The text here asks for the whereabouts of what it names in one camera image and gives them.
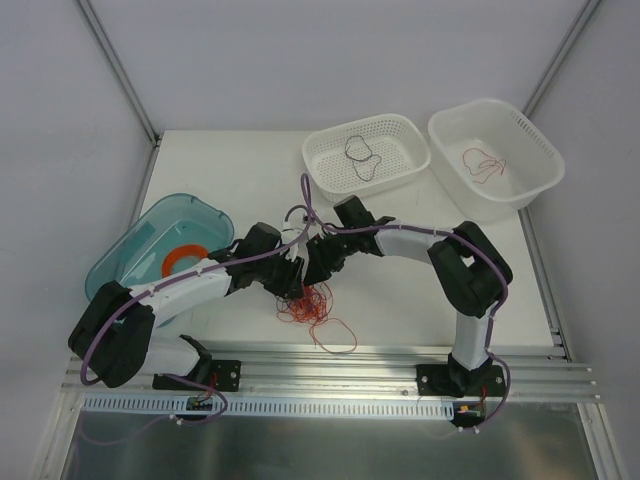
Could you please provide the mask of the red orange cable ball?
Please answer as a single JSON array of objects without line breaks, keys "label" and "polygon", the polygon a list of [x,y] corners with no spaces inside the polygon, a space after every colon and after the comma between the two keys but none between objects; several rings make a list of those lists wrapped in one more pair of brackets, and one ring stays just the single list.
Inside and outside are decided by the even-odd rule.
[{"label": "red orange cable ball", "polygon": [[322,282],[305,286],[301,298],[276,298],[276,316],[285,323],[317,326],[328,321],[333,305],[333,292],[327,282]]}]

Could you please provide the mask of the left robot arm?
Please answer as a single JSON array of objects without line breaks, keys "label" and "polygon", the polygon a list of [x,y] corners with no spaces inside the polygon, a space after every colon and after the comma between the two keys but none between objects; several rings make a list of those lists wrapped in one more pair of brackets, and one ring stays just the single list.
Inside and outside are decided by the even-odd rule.
[{"label": "left robot arm", "polygon": [[207,253],[186,270],[132,287],[103,284],[68,339],[82,360],[81,383],[117,388],[139,373],[151,373],[189,389],[208,388],[213,364],[208,351],[188,334],[165,338],[160,327],[254,282],[280,297],[300,294],[303,260],[289,252],[305,234],[258,222],[244,238]]}]

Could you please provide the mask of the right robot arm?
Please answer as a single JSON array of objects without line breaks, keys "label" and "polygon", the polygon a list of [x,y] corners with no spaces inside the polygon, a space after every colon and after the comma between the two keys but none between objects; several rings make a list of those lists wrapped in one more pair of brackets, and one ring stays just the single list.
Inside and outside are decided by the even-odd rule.
[{"label": "right robot arm", "polygon": [[474,222],[451,231],[376,219],[351,196],[334,206],[341,227],[325,225],[306,242],[306,285],[328,280],[356,253],[399,257],[433,267],[446,299],[456,311],[456,330],[447,363],[427,374],[431,391],[450,397],[472,395],[493,366],[489,352],[494,317],[508,296],[511,268]]}]

